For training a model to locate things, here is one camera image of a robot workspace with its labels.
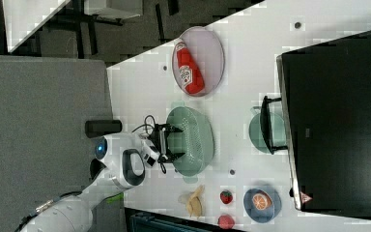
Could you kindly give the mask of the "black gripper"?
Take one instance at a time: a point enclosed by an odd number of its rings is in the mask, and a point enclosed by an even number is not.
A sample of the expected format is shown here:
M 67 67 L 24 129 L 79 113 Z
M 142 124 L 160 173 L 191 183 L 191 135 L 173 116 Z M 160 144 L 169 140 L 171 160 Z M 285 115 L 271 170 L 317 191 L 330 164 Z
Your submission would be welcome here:
M 160 163 L 172 163 L 184 155 L 184 153 L 167 154 L 168 147 L 165 135 L 166 132 L 182 132 L 182 130 L 171 124 L 155 124 L 149 139 L 153 142 L 159 152 L 159 158 L 157 161 Z

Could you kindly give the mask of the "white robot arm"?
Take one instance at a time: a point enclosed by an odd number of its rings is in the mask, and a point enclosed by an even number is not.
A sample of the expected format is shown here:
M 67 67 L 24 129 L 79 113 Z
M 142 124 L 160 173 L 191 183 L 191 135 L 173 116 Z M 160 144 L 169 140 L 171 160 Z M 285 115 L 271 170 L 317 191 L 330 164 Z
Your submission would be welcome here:
M 154 164 L 181 156 L 169 150 L 168 136 L 182 132 L 170 124 L 156 124 L 150 134 L 133 131 L 104 135 L 95 153 L 95 161 L 103 168 L 92 183 L 37 207 L 14 232 L 87 232 L 93 224 L 93 210 L 103 200 L 142 184 L 146 169 Z

